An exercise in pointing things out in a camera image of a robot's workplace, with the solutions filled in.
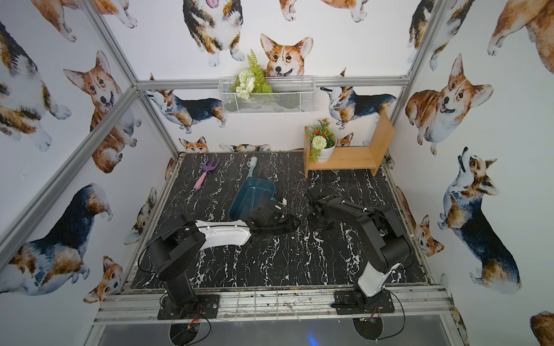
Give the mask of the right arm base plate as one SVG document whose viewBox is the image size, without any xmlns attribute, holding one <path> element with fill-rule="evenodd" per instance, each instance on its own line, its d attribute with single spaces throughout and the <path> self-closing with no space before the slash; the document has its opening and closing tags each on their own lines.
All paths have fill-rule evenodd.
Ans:
<svg viewBox="0 0 554 346">
<path fill-rule="evenodd" d="M 394 313 L 391 292 L 383 290 L 373 297 L 366 297 L 360 290 L 336 291 L 330 307 L 338 315 Z"/>
</svg>

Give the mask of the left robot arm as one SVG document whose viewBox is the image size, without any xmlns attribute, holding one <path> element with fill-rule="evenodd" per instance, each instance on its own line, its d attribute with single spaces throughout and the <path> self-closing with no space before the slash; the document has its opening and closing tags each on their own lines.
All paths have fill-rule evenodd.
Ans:
<svg viewBox="0 0 554 346">
<path fill-rule="evenodd" d="M 189 309 L 196 304 L 187 269 L 199 252 L 215 247 L 246 245 L 252 236 L 272 236 L 294 232 L 300 220 L 287 212 L 283 203 L 272 198 L 255 206 L 229 211 L 229 220 L 207 222 L 188 220 L 182 215 L 169 229 L 153 236 L 146 246 L 154 274 L 163 282 L 173 306 Z"/>
</svg>

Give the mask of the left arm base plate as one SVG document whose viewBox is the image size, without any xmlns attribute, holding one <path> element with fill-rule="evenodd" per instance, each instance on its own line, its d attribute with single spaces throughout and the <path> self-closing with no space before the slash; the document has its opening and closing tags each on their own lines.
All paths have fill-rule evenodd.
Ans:
<svg viewBox="0 0 554 346">
<path fill-rule="evenodd" d="M 220 295 L 216 294 L 202 294 L 196 296 L 190 302 L 178 305 L 165 294 L 160 298 L 160 310 L 157 319 L 215 319 L 219 310 L 220 298 Z"/>
</svg>

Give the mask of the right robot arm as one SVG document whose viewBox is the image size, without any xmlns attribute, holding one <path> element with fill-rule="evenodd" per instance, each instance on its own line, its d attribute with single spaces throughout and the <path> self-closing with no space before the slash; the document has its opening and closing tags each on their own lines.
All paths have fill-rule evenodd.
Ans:
<svg viewBox="0 0 554 346">
<path fill-rule="evenodd" d="M 392 271 L 407 260 L 413 247 L 387 209 L 367 208 L 339 195 L 309 189 L 305 197 L 312 211 L 311 224 L 316 229 L 332 229 L 343 223 L 359 233 L 366 265 L 355 286 L 362 298 L 380 294 Z"/>
</svg>

